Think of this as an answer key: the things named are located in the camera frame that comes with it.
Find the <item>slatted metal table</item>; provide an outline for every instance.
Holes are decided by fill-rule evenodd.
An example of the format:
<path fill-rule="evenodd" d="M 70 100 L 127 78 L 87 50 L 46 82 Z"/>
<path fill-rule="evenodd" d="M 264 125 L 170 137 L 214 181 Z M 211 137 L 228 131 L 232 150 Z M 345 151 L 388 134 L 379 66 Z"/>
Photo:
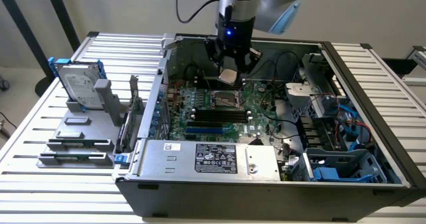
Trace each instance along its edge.
<path fill-rule="evenodd" d="M 163 36 L 100 33 L 84 40 L 72 59 L 102 58 L 114 93 L 123 101 L 131 98 L 131 75 L 139 75 L 140 96 L 146 101 L 163 57 L 162 40 Z M 375 51 L 359 44 L 337 43 L 335 47 L 426 175 L 425 105 L 419 104 Z M 66 101 L 66 90 L 56 79 L 0 150 L 0 223 L 236 223 L 143 219 L 134 214 L 116 188 L 112 169 L 38 168 L 38 155 L 46 151 L 46 141 L 68 110 Z M 384 208 L 359 223 L 424 224 L 426 199 L 404 208 Z"/>

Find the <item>black cable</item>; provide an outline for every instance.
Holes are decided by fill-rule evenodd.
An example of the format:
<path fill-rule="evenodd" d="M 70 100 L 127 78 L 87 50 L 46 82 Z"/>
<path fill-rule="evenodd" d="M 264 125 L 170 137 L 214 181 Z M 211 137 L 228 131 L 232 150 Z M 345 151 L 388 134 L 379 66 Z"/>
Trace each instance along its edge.
<path fill-rule="evenodd" d="M 187 71 L 188 71 L 190 67 L 196 67 L 198 69 L 200 69 L 200 67 L 196 63 L 192 62 L 192 63 L 187 64 L 187 66 L 184 68 L 184 75 L 183 75 L 184 80 L 187 80 Z"/>
<path fill-rule="evenodd" d="M 300 56 L 299 56 L 293 51 L 291 51 L 291 50 L 287 50 L 287 51 L 281 52 L 280 55 L 277 56 L 277 59 L 275 60 L 275 62 L 279 64 L 279 61 L 280 61 L 281 56 L 285 55 L 287 53 L 291 53 L 291 54 L 295 55 L 295 57 L 296 57 L 296 59 L 297 59 L 297 63 L 299 63 L 297 66 L 299 66 L 299 68 L 301 68 L 301 58 L 300 58 Z"/>
<path fill-rule="evenodd" d="M 293 138 L 293 137 L 299 137 L 299 136 L 301 136 L 301 135 L 300 135 L 300 134 L 295 134 L 295 135 L 292 135 L 292 136 L 289 136 L 289 137 L 287 137 L 287 138 L 280 138 L 280 137 L 277 137 L 275 134 L 272 134 L 272 136 L 273 136 L 276 139 L 285 140 L 285 139 L 289 139 L 289 138 Z"/>
<path fill-rule="evenodd" d="M 216 1 L 219 1 L 219 0 L 210 0 L 208 2 L 206 2 L 204 3 L 204 5 L 202 5 L 202 7 L 198 9 L 198 11 L 194 13 L 194 15 L 190 17 L 190 19 L 188 20 L 183 20 L 180 17 L 180 8 L 179 8 L 179 0 L 176 0 L 176 6 L 175 6 L 175 8 L 176 8 L 176 16 L 179 17 L 178 19 L 179 19 L 179 21 L 182 22 L 182 23 L 190 23 L 191 21 L 192 21 L 192 19 L 196 17 L 196 15 L 199 14 L 199 12 L 204 9 L 204 7 L 207 7 L 211 3 L 214 3 L 214 2 L 216 2 Z"/>
<path fill-rule="evenodd" d="M 289 136 L 289 137 L 287 137 L 287 138 L 280 138 L 280 137 L 277 137 L 277 136 L 275 135 L 275 133 L 276 133 L 276 129 L 277 129 L 277 127 L 280 127 L 280 125 L 281 125 L 281 124 L 279 124 L 279 125 L 273 128 L 273 130 L 272 130 L 272 132 L 271 132 L 271 135 L 272 135 L 276 139 L 285 140 L 285 139 L 289 139 L 289 138 L 293 138 L 293 137 L 300 136 L 300 134 L 295 134 L 295 135 L 292 135 L 292 136 Z"/>
<path fill-rule="evenodd" d="M 272 91 L 279 91 L 279 90 L 281 90 L 281 89 L 284 89 L 284 87 L 283 88 L 277 88 L 277 89 L 272 89 L 271 91 L 268 91 L 267 93 L 265 93 L 265 95 L 264 95 L 264 97 L 261 98 L 261 102 L 260 103 L 263 103 L 264 101 L 265 101 L 265 98 L 267 98 L 267 96 L 272 93 Z M 287 120 L 287 119 L 279 119 L 279 118 L 273 118 L 273 117 L 271 117 L 271 116 L 268 116 L 267 114 L 265 114 L 265 111 L 261 109 L 261 113 L 264 114 L 264 116 L 268 118 L 268 119 L 271 119 L 271 120 L 275 120 L 275 121 L 279 121 L 279 122 L 288 122 L 288 123 L 292 123 L 293 125 L 296 125 L 296 122 L 293 122 L 293 121 L 291 121 L 291 120 Z"/>
<path fill-rule="evenodd" d="M 275 60 L 275 63 L 276 63 L 276 64 L 275 64 L 275 77 L 276 77 L 276 78 L 279 78 L 279 61 L 280 61 L 280 58 L 281 58 L 283 55 L 285 55 L 285 54 L 288 54 L 288 53 L 293 54 L 295 57 L 296 57 L 297 68 L 296 68 L 295 73 L 297 72 L 299 68 L 303 67 L 303 59 L 300 58 L 300 56 L 299 56 L 293 51 L 287 50 L 287 51 L 281 52 L 281 53 L 279 54 L 276 60 Z"/>
<path fill-rule="evenodd" d="M 15 127 L 15 129 L 18 129 L 17 125 L 10 121 L 6 114 L 3 112 L 0 112 L 0 114 L 5 116 L 5 119 L 9 121 L 9 123 L 11 123 L 11 125 Z"/>
<path fill-rule="evenodd" d="M 269 63 L 269 62 L 272 62 L 272 64 L 275 65 L 275 61 L 273 60 L 267 60 L 263 64 L 261 64 L 261 66 L 260 66 L 260 68 L 256 70 L 256 72 L 255 73 L 251 73 L 249 75 L 248 75 L 248 77 L 245 77 L 245 78 L 251 78 L 251 77 L 253 77 L 259 72 L 260 72 L 260 70 L 265 67 L 265 64 L 267 63 Z"/>

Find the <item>capacitor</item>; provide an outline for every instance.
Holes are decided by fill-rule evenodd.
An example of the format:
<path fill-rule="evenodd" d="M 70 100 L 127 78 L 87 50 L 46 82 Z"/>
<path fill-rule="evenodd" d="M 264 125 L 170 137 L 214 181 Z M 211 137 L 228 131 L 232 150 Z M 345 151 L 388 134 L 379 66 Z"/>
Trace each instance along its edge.
<path fill-rule="evenodd" d="M 265 84 L 261 84 L 260 87 L 257 88 L 257 91 L 259 91 L 260 93 L 265 93 L 265 91 L 267 91 L 267 85 L 265 85 Z"/>
<path fill-rule="evenodd" d="M 160 111 L 155 111 L 154 114 L 152 114 L 152 117 L 154 118 L 159 118 L 160 117 Z"/>
<path fill-rule="evenodd" d="M 155 134 L 156 134 L 156 129 L 155 128 L 150 128 L 148 135 L 154 136 Z"/>

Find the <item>power supply label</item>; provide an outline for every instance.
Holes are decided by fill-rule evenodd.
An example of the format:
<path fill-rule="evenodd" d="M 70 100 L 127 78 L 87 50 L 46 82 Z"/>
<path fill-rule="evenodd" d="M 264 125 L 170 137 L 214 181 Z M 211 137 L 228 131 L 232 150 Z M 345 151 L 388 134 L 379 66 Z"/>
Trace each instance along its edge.
<path fill-rule="evenodd" d="M 195 151 L 198 173 L 238 174 L 238 150 L 235 145 L 198 144 Z"/>

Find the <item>red wire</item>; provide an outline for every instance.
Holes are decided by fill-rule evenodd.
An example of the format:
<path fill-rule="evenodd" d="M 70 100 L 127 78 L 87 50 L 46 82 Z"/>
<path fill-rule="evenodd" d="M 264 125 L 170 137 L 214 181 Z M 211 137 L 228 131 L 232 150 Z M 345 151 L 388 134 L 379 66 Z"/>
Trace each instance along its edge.
<path fill-rule="evenodd" d="M 363 126 L 363 127 L 365 127 L 365 129 L 368 130 L 368 141 L 371 142 L 372 141 L 372 129 L 371 129 L 371 127 L 365 123 L 359 122 L 359 121 L 356 122 L 356 124 Z"/>
<path fill-rule="evenodd" d="M 324 95 L 331 95 L 337 99 L 337 108 L 339 108 L 337 109 L 337 118 L 340 118 L 340 114 L 341 114 L 341 109 L 340 109 L 341 108 L 341 102 L 340 102 L 340 99 L 332 93 L 323 93 L 323 94 L 316 94 L 316 95 L 317 95 L 317 97 L 312 100 L 311 103 L 313 103 L 316 101 L 316 99 L 320 98 Z M 336 144 L 339 144 L 339 125 L 336 125 L 336 129 L 335 129 L 335 138 L 336 138 Z"/>

